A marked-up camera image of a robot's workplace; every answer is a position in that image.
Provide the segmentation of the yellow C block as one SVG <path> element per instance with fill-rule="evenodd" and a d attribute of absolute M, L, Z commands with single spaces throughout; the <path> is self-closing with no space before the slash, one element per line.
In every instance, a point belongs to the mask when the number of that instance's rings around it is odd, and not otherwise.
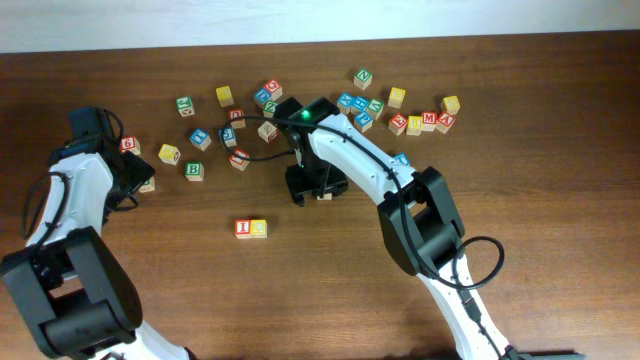
<path fill-rule="evenodd" d="M 267 238 L 268 225 L 264 219 L 252 219 L 250 221 L 250 236 L 252 238 Z"/>

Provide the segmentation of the red I block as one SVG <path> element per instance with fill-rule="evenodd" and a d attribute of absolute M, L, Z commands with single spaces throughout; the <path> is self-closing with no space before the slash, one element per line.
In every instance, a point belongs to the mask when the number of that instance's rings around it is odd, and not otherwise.
<path fill-rule="evenodd" d="M 251 237 L 251 221 L 249 219 L 236 220 L 234 233 L 238 239 L 250 238 Z"/>

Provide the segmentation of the green R block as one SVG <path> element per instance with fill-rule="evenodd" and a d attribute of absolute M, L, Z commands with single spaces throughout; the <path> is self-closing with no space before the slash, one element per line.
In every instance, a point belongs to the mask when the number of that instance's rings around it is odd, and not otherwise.
<path fill-rule="evenodd" d="M 322 196 L 317 196 L 316 199 L 319 201 L 330 201 L 333 199 L 333 194 L 326 193 L 326 194 L 323 194 Z"/>

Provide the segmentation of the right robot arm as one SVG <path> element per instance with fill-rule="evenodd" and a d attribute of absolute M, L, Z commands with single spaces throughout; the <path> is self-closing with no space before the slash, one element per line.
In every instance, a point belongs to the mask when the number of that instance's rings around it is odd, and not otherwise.
<path fill-rule="evenodd" d="M 297 162 L 286 171 L 292 201 L 343 194 L 349 183 L 376 205 L 383 240 L 394 262 L 425 285 L 442 312 L 462 359 L 515 359 L 517 351 L 497 329 L 478 290 L 501 270 L 505 252 L 482 280 L 471 279 L 465 254 L 470 240 L 443 176 L 417 171 L 364 137 L 336 105 L 295 98 L 277 105 L 274 120 Z"/>

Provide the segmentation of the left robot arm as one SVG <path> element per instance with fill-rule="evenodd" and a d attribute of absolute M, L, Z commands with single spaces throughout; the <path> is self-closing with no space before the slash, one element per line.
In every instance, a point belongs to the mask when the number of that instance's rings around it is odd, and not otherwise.
<path fill-rule="evenodd" d="M 155 173 L 120 144 L 124 127 L 110 110 L 69 115 L 72 138 L 48 159 L 50 187 L 25 215 L 24 249 L 1 261 L 1 278 L 39 350 L 50 359 L 190 360 L 143 319 L 137 290 L 101 238 L 123 201 Z"/>

